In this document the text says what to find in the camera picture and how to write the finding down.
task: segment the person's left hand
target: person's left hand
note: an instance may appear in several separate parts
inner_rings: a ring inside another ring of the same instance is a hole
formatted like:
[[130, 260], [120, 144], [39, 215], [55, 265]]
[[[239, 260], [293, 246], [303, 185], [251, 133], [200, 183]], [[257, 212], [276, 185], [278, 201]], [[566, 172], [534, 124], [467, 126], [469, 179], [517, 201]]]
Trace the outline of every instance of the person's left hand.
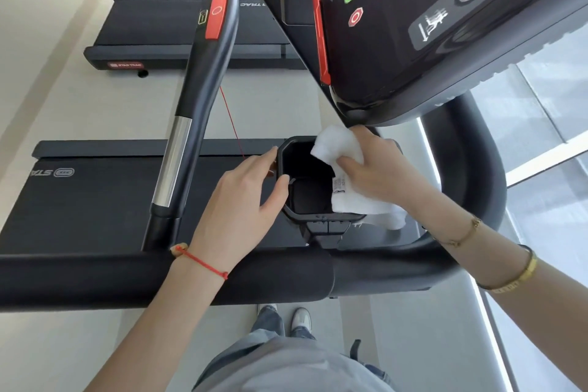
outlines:
[[224, 173], [194, 232], [188, 251], [220, 271], [231, 271], [267, 234], [288, 198], [290, 177], [282, 175], [261, 203], [263, 180], [277, 147], [252, 156]]

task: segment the person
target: person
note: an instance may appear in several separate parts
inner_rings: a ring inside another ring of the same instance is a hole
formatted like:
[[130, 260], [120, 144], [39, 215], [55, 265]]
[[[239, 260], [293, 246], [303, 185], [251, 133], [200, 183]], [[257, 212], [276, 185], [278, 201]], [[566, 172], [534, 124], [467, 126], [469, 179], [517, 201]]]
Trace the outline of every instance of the person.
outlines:
[[[479, 223], [430, 185], [393, 143], [363, 126], [352, 130], [364, 164], [347, 157], [337, 162], [354, 188], [407, 210], [480, 285], [498, 291], [490, 294], [519, 328], [577, 387], [588, 391], [588, 288]], [[288, 197], [289, 179], [283, 175], [260, 205], [262, 182], [275, 157], [274, 148], [222, 176], [194, 232], [189, 255], [230, 273], [257, 246]], [[223, 282], [189, 256], [178, 257], [149, 307], [86, 392], [163, 392]], [[294, 337], [283, 337], [275, 306], [261, 307], [253, 332], [215, 358], [195, 390], [393, 390], [381, 371], [315, 341], [304, 310], [295, 314], [294, 326]]]

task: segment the person's right arm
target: person's right arm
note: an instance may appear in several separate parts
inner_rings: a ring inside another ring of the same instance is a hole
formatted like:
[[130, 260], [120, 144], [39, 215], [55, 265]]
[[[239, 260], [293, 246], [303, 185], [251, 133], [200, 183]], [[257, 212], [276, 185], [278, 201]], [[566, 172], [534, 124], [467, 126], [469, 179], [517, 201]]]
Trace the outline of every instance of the person's right arm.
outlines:
[[[472, 215], [433, 187], [394, 143], [363, 126], [352, 130], [364, 164], [347, 157], [337, 162], [357, 191], [401, 206], [440, 242], [468, 234]], [[490, 287], [517, 278], [529, 263], [528, 251], [484, 224], [459, 248], [443, 247], [479, 284]], [[539, 350], [588, 392], [588, 288], [539, 260], [534, 275], [516, 290], [491, 295]]]

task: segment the red cord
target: red cord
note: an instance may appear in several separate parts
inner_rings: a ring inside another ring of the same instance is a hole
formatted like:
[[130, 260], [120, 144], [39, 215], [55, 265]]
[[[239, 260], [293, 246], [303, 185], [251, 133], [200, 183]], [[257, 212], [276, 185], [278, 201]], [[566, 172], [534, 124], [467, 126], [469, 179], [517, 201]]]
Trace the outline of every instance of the red cord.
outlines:
[[237, 138], [237, 144], [239, 145], [239, 150], [241, 151], [241, 155], [243, 155], [243, 159], [245, 159], [245, 153], [243, 152], [243, 148], [241, 147], [241, 141], [239, 140], [239, 136], [237, 136], [237, 130], [235, 129], [235, 123], [233, 122], [233, 117], [231, 116], [231, 111], [229, 110], [229, 105], [226, 103], [226, 98], [224, 97], [224, 91], [222, 87], [220, 88], [220, 93], [222, 94], [222, 98], [224, 99], [224, 105], [226, 106], [226, 111], [229, 114], [229, 120], [231, 120], [231, 125], [233, 126], [233, 132], [235, 132], [235, 138]]
[[204, 268], [211, 270], [213, 273], [217, 274], [218, 276], [222, 277], [224, 280], [227, 280], [229, 278], [229, 272], [228, 271], [219, 271], [216, 268], [211, 267], [209, 264], [207, 264], [206, 262], [198, 259], [195, 255], [188, 253], [186, 250], [184, 250], [181, 245], [176, 245], [174, 247], [174, 250], [176, 250], [178, 253], [181, 253], [183, 255], [187, 255], [190, 259], [192, 259], [194, 262], [198, 262], [200, 265], [202, 265]]

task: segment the white towel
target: white towel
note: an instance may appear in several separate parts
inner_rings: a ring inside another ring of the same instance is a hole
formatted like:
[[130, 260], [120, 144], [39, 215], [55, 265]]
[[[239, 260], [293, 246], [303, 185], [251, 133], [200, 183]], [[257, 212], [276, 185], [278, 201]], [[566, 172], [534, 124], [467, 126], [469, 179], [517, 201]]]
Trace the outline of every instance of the white towel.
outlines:
[[367, 217], [356, 224], [369, 223], [389, 230], [399, 230], [406, 224], [406, 211], [393, 203], [381, 202], [359, 194], [351, 186], [351, 181], [337, 158], [346, 156], [356, 162], [364, 163], [364, 154], [357, 138], [343, 126], [329, 126], [316, 137], [311, 154], [333, 168], [333, 212], [366, 214]]

